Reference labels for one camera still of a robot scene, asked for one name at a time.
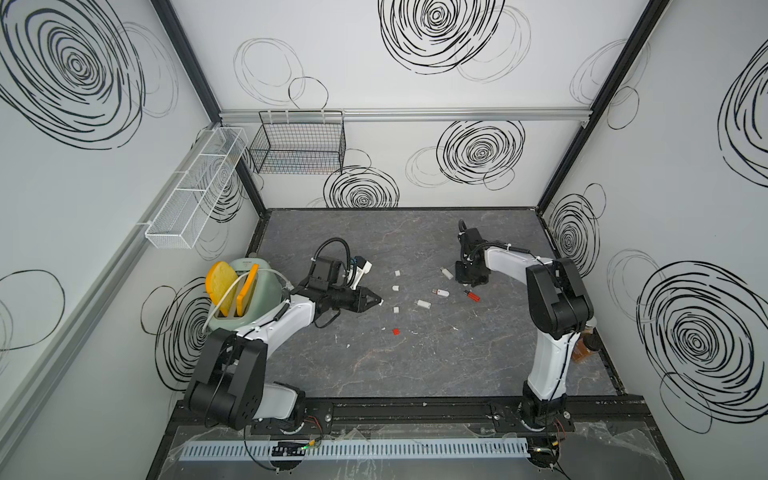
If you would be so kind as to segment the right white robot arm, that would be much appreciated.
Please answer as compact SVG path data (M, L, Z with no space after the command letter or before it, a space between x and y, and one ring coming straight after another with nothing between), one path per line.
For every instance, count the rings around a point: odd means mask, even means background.
M510 243L486 240L464 221L458 222L458 241L458 283L470 288L485 285L496 272L526 287L529 316L538 333L532 369L523 383L519 418L528 429L542 431L566 409L571 356L594 317L581 275L569 258L545 258Z

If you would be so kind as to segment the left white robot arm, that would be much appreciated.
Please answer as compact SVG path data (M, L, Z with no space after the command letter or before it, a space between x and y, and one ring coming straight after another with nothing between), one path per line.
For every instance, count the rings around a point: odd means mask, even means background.
M307 277L287 284L283 299L248 324L209 334L187 385L183 404L206 421L239 431L258 419L275 420L291 430L304 422L306 394L266 380L272 353L324 313L364 313L383 299L360 280L372 264L361 256L346 269L339 260L317 257Z

